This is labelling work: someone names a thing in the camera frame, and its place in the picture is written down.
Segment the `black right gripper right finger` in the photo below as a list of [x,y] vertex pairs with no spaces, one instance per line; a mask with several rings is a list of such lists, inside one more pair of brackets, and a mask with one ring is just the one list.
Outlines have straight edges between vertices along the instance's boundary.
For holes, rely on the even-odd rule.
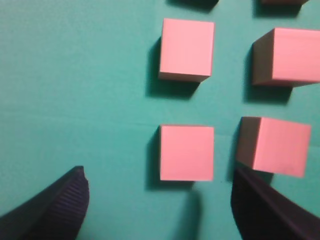
[[244,240],[318,240],[320,219],[276,191],[256,173],[233,174],[230,205]]

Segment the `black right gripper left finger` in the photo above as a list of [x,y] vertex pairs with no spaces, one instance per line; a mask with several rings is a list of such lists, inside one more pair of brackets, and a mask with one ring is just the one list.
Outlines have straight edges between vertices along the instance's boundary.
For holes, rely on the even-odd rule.
[[83,166],[66,174],[0,218],[2,240],[75,240],[90,202]]

